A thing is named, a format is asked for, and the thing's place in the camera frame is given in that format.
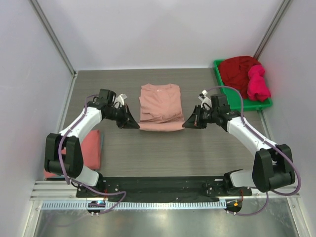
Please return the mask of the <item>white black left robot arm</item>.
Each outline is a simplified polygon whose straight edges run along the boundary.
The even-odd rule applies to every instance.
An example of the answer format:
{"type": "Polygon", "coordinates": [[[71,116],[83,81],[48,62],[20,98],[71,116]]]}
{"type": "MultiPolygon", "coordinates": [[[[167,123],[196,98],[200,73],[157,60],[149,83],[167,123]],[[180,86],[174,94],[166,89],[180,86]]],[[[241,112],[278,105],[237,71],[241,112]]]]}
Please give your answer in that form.
{"type": "Polygon", "coordinates": [[[81,143],[102,120],[112,120],[121,129],[139,129],[125,94],[117,95],[108,89],[85,99],[80,115],[59,133],[50,133],[45,141],[44,169],[61,175],[67,183],[75,182],[87,189],[93,197],[105,191],[103,176],[84,165],[81,143]]]}

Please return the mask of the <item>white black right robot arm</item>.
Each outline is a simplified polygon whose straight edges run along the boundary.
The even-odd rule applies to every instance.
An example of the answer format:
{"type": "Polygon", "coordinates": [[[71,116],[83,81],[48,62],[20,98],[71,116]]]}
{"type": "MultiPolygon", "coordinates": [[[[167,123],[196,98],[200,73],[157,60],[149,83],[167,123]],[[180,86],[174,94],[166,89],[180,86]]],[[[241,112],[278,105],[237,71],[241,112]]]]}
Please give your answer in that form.
{"type": "Polygon", "coordinates": [[[236,137],[254,156],[251,171],[239,169],[225,173],[223,191],[235,195],[241,187],[255,187],[265,193],[295,183],[292,167],[292,152],[288,145],[278,145],[258,132],[241,115],[231,110],[225,94],[207,97],[203,91],[199,95],[200,105],[196,105],[191,116],[183,123],[183,128],[205,129],[214,123],[230,135],[236,137]]]}

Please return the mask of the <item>pink printed t shirt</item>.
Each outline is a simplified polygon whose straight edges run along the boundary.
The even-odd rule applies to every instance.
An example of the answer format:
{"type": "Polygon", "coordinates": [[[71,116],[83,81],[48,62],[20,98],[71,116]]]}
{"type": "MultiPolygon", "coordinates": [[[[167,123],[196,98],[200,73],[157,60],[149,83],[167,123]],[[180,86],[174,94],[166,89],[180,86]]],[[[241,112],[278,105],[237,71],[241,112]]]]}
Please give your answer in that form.
{"type": "Polygon", "coordinates": [[[176,84],[141,86],[139,126],[143,131],[180,131],[185,122],[180,87],[176,84]]]}

